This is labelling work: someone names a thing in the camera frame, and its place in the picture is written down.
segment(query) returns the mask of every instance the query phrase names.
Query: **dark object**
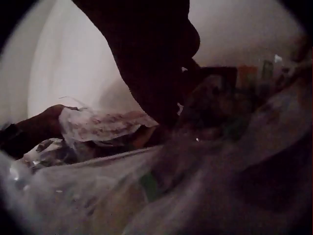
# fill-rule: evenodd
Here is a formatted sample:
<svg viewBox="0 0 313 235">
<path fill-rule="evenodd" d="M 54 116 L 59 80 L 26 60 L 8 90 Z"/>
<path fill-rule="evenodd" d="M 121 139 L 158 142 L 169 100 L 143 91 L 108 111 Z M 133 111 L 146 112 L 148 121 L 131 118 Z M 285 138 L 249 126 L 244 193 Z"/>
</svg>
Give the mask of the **dark object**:
<svg viewBox="0 0 313 235">
<path fill-rule="evenodd" d="M 30 149 L 24 145 L 27 134 L 19 130 L 15 124 L 11 124 L 5 130 L 0 131 L 0 150 L 14 157 L 16 160 L 23 157 Z"/>
</svg>

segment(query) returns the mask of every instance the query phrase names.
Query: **plastic bag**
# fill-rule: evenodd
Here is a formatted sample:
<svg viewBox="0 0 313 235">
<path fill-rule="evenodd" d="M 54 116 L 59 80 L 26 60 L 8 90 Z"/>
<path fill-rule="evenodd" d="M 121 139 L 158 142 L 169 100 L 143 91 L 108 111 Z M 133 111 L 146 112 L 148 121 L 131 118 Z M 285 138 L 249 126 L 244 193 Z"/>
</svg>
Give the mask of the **plastic bag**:
<svg viewBox="0 0 313 235">
<path fill-rule="evenodd" d="M 205 81 L 161 147 L 34 175 L 2 155 L 7 205 L 37 234 L 285 234 L 311 202 L 310 146 L 266 164 L 311 129 L 310 84 L 299 78 L 249 113 Z M 250 116 L 237 139 L 219 127 L 234 114 Z M 273 166 L 285 177 L 258 178 Z"/>
</svg>

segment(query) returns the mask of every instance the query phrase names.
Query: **green object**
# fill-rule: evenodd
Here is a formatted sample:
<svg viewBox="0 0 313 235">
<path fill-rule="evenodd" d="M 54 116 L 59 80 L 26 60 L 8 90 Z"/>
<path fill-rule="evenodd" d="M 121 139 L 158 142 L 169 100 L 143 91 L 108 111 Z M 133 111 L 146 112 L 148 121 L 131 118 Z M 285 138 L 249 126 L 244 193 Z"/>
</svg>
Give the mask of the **green object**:
<svg viewBox="0 0 313 235">
<path fill-rule="evenodd" d="M 153 202 L 161 196 L 157 181 L 150 172 L 142 176 L 139 183 L 143 187 L 149 202 Z"/>
</svg>

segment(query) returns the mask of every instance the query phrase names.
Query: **plastic wrapper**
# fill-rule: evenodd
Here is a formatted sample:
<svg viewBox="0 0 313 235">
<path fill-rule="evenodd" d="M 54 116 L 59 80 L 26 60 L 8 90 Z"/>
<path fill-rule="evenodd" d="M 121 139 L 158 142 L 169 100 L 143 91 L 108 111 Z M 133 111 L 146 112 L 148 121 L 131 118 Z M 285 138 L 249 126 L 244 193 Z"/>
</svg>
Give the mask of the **plastic wrapper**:
<svg viewBox="0 0 313 235">
<path fill-rule="evenodd" d="M 33 171 L 130 151 L 129 137 L 142 125 L 157 123 L 142 112 L 105 114 L 90 108 L 65 108 L 59 117 L 64 140 L 49 139 L 19 161 Z"/>
<path fill-rule="evenodd" d="M 164 146 L 35 174 L 1 155 L 8 209 L 36 234 L 286 234 L 312 195 L 312 81 L 297 78 L 254 109 L 205 80 Z"/>
</svg>

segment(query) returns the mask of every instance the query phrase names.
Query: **white wall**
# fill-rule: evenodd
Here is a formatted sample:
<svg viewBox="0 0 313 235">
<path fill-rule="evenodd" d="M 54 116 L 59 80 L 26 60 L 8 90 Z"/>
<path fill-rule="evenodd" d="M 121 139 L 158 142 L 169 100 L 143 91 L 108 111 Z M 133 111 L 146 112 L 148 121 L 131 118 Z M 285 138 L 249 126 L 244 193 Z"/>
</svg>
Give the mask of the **white wall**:
<svg viewBox="0 0 313 235">
<path fill-rule="evenodd" d="M 191 0 L 189 19 L 199 32 L 201 65 L 256 63 L 261 56 L 289 56 L 302 33 L 276 0 Z"/>
<path fill-rule="evenodd" d="M 273 54 L 287 56 L 287 48 L 301 33 L 274 0 L 191 0 L 189 18 L 201 37 L 194 58 L 206 66 L 255 64 Z M 20 80 L 20 88 L 10 93 L 15 104 L 25 110 L 27 93 L 21 88 L 29 71 L 21 68 L 31 56 L 19 58 L 18 54 L 13 50 L 6 71 Z M 77 106 L 71 99 L 59 100 L 62 96 L 74 97 L 95 109 L 140 109 L 120 78 L 105 38 L 70 0 L 56 1 L 39 39 L 31 69 L 28 115 L 56 103 Z M 18 112 L 13 115 L 23 116 Z"/>
<path fill-rule="evenodd" d="M 0 60 L 0 124 L 27 118 L 30 69 L 37 41 L 55 0 L 43 0 L 17 26 Z"/>
</svg>

